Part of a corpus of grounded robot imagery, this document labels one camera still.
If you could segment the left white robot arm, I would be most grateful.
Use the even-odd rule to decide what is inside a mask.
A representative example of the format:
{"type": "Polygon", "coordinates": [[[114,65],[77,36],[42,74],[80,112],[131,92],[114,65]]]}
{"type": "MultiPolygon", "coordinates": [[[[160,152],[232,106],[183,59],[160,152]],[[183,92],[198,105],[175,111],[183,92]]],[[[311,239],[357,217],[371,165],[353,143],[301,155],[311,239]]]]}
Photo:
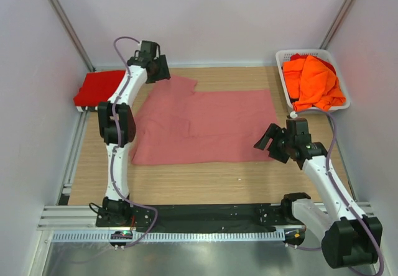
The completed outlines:
{"type": "Polygon", "coordinates": [[[170,79],[165,55],[154,59],[132,57],[111,97],[98,105],[99,134],[108,156],[108,184],[98,208],[96,226],[127,226],[133,216],[127,184],[128,158],[136,136],[131,106],[144,84],[170,79]]]}

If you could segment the pink t shirt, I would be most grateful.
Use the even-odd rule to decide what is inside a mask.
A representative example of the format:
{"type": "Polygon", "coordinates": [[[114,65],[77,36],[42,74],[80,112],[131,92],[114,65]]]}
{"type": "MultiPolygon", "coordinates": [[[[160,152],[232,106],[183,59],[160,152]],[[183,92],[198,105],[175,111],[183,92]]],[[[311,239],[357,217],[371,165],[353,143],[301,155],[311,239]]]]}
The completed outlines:
{"type": "Polygon", "coordinates": [[[182,76],[157,82],[135,120],[134,165],[264,162],[254,144],[277,122],[271,92],[196,91],[182,76]]]}

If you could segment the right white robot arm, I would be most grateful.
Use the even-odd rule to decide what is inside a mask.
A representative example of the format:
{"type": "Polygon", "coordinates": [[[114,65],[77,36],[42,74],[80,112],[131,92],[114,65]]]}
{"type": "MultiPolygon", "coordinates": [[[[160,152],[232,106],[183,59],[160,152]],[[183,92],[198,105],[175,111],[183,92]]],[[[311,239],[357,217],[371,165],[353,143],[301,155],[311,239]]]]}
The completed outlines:
{"type": "Polygon", "coordinates": [[[330,151],[312,140],[306,119],[289,118],[285,127],[270,124],[254,148],[267,150],[270,158],[282,163],[293,160],[315,185],[324,210],[306,193],[284,195],[281,207],[285,217],[313,232],[331,268],[378,263],[379,272],[384,271],[380,220],[369,217],[350,197],[333,168],[330,151]]]}

